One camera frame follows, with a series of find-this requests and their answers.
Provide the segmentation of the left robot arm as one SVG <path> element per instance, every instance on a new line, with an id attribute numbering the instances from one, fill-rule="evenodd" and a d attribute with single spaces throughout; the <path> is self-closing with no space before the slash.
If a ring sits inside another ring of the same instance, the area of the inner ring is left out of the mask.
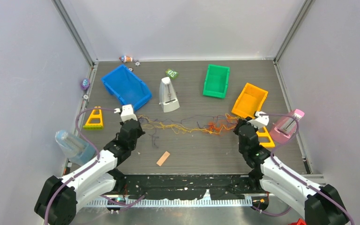
<path id="1" fill-rule="evenodd" d="M 145 132 L 138 120 L 121 122 L 120 131 L 99 155 L 63 177 L 51 176 L 41 190 L 34 212 L 47 225 L 68 225 L 86 204 L 107 192 L 120 194 L 124 175 L 117 169 L 131 156 Z"/>

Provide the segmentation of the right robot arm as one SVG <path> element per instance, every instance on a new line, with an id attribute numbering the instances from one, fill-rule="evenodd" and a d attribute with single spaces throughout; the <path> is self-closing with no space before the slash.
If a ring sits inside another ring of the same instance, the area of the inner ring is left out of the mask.
<path id="1" fill-rule="evenodd" d="M 310 181 L 286 166 L 260 144 L 257 131 L 251 119 L 239 119 L 234 129 L 239 152 L 252 168 L 248 174 L 251 190 L 274 194 L 298 212 L 307 225 L 355 223 L 335 187 Z"/>

